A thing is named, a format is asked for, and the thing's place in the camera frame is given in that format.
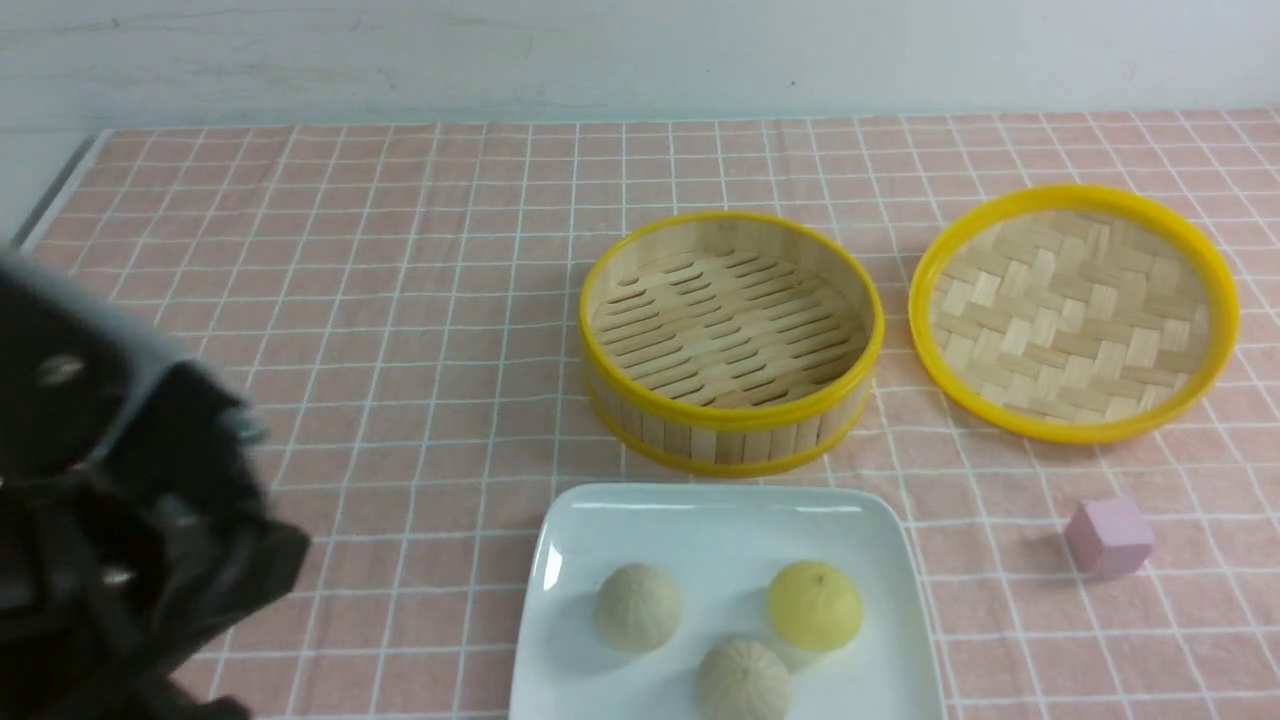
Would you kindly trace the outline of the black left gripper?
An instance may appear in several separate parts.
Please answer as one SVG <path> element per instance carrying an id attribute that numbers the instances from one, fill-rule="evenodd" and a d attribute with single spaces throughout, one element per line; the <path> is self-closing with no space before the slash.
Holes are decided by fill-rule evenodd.
<path id="1" fill-rule="evenodd" d="M 251 719 L 178 669 L 283 600 L 308 534 L 278 516 L 243 404 L 3 402 L 3 716 Z"/>

